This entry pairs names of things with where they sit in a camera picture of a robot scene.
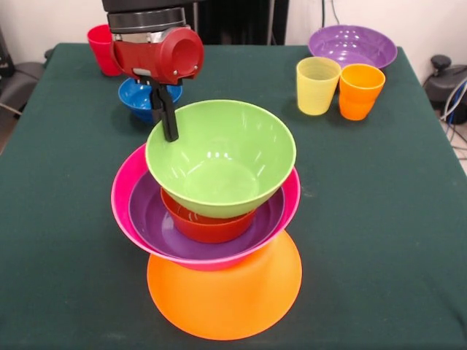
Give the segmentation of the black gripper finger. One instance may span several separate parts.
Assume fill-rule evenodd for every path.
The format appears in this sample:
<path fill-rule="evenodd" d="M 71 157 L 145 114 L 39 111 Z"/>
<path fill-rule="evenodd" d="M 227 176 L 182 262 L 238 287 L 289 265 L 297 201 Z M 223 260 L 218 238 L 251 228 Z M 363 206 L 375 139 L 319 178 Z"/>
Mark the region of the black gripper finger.
<path fill-rule="evenodd" d="M 161 86 L 155 80 L 150 81 L 151 93 L 150 93 L 150 103 L 151 103 L 151 113 L 153 123 L 156 125 L 163 118 L 164 105 L 163 99 L 161 98 Z"/>
<path fill-rule="evenodd" d="M 179 138 L 174 104 L 167 87 L 161 85 L 161 98 L 163 99 L 164 113 L 161 120 L 163 124 L 164 136 L 167 141 L 176 141 Z"/>

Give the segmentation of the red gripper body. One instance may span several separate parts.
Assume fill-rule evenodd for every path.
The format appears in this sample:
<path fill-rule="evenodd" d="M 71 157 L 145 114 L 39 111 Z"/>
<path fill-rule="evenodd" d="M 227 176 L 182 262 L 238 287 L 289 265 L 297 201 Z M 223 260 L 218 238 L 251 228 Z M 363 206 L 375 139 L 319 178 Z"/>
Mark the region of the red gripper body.
<path fill-rule="evenodd" d="M 120 70 L 134 79 L 151 77 L 165 85 L 193 79 L 204 63 L 204 46 L 189 27 L 138 34 L 114 34 L 111 57 Z"/>

